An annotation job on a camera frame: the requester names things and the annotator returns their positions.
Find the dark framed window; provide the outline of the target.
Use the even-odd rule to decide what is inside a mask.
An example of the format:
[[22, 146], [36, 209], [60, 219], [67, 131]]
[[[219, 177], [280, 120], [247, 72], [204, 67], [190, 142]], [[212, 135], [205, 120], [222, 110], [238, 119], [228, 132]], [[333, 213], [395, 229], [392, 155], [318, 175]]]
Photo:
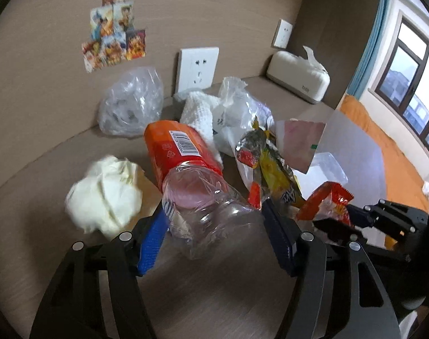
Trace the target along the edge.
[[429, 38], [404, 16], [375, 92], [429, 149]]

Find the pink paper sheet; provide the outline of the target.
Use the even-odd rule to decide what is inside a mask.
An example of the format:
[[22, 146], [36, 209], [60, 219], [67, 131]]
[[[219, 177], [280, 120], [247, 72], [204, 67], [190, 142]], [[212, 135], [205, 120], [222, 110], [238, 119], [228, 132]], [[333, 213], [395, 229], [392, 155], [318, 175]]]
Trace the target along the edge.
[[298, 119], [276, 123], [276, 146], [290, 168], [308, 172], [325, 127], [325, 123]]

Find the anime stickers on wall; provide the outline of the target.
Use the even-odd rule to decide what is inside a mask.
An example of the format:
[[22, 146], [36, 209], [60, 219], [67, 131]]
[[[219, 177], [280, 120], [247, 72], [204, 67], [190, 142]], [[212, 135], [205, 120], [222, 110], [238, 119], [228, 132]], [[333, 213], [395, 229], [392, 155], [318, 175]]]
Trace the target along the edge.
[[146, 33], [134, 20], [132, 0], [102, 0], [90, 10], [90, 39], [81, 45], [86, 72], [146, 56]]

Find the white wall power socket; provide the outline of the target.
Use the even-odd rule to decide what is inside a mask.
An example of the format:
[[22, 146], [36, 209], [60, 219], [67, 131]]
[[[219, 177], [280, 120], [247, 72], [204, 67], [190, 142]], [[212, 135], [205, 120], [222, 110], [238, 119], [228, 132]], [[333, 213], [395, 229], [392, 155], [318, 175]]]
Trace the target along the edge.
[[178, 56], [175, 92], [207, 89], [214, 79], [218, 47], [183, 48]]

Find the red snack wrapper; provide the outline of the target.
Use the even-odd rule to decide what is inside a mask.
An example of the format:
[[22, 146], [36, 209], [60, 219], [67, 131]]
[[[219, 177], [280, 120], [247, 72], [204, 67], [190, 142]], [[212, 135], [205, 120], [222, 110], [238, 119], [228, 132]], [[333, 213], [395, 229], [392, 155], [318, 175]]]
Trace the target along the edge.
[[351, 227], [346, 206], [353, 199], [354, 195], [338, 182], [325, 181], [312, 192], [295, 218], [303, 221], [331, 218]]

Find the teal curtain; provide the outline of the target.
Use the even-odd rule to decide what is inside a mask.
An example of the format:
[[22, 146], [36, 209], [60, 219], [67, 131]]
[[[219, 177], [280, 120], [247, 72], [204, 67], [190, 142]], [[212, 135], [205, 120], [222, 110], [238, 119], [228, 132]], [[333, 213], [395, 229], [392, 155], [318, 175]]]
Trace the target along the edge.
[[364, 93], [367, 83], [378, 57], [380, 43], [384, 35], [390, 0], [380, 0], [374, 18], [371, 33], [367, 40], [364, 52], [349, 83], [346, 93], [359, 100]]

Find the clear crumpled plastic bag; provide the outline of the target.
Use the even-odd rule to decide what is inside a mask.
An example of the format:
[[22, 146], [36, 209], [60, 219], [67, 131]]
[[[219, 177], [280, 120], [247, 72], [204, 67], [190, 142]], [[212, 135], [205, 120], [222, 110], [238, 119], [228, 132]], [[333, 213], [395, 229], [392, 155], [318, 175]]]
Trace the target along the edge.
[[107, 136], [142, 136], [150, 123], [160, 120], [164, 85], [152, 67], [138, 67], [114, 83], [99, 105], [98, 125]]

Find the plastic bottle orange label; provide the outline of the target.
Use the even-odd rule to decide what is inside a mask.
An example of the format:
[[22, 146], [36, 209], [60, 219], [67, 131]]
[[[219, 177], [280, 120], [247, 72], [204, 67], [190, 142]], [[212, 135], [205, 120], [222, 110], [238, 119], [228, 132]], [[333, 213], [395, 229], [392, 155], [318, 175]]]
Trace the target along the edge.
[[189, 259], [201, 258], [236, 230], [263, 221], [224, 179], [219, 162], [195, 129], [160, 120], [147, 125], [144, 139], [170, 234]]

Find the white wall switch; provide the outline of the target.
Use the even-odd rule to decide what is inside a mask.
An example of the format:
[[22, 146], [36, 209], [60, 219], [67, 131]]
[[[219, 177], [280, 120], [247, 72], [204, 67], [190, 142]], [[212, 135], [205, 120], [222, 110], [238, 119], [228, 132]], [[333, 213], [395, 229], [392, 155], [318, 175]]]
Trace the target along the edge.
[[272, 46], [274, 48], [286, 49], [292, 31], [293, 25], [283, 19], [280, 19], [273, 37]]

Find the yellow foil snack wrapper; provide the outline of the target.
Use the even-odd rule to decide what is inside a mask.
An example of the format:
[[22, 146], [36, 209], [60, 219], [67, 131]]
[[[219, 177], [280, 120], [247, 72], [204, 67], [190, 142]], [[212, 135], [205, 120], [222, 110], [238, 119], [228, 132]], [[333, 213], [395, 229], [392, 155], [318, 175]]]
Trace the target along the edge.
[[305, 204], [293, 170], [272, 142], [271, 132], [260, 127], [258, 119], [240, 138], [234, 154], [238, 162], [252, 170], [248, 202], [253, 207], [260, 210], [269, 198], [283, 213]]

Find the crumpled cream tissue ball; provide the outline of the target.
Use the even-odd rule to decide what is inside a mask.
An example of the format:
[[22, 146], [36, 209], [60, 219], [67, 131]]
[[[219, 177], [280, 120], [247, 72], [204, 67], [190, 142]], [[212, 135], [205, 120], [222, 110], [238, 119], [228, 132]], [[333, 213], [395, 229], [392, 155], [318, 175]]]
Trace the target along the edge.
[[113, 155], [91, 164], [65, 199], [72, 222], [84, 233], [98, 230], [108, 239], [123, 232], [141, 210], [138, 177], [142, 173], [137, 164]]

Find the white plastic bag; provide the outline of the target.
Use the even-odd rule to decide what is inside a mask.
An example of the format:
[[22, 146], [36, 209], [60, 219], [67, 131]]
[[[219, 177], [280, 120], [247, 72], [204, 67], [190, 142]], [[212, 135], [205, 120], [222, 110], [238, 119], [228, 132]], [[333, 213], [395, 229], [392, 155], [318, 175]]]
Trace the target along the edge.
[[212, 110], [214, 144], [218, 151], [234, 157], [237, 142], [252, 129], [253, 121], [266, 128], [271, 109], [247, 91], [238, 77], [225, 77], [219, 89], [220, 102]]

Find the white tissue box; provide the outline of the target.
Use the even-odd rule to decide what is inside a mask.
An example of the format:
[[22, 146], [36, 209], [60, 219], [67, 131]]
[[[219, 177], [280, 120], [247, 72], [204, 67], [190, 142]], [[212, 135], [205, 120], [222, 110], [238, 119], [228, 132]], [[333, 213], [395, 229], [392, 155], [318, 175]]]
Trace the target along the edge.
[[322, 101], [331, 78], [328, 71], [315, 59], [310, 47], [303, 47], [306, 58], [287, 51], [276, 52], [266, 75], [274, 83], [288, 89], [311, 104]]

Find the orange bed cover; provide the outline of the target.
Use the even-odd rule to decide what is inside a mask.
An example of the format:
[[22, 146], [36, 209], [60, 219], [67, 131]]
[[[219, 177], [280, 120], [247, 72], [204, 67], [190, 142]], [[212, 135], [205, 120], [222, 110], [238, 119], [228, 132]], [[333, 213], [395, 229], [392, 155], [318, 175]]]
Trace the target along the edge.
[[428, 213], [429, 200], [422, 191], [424, 181], [396, 142], [371, 119], [367, 109], [354, 96], [346, 94], [339, 110], [366, 132], [380, 148], [387, 199]]

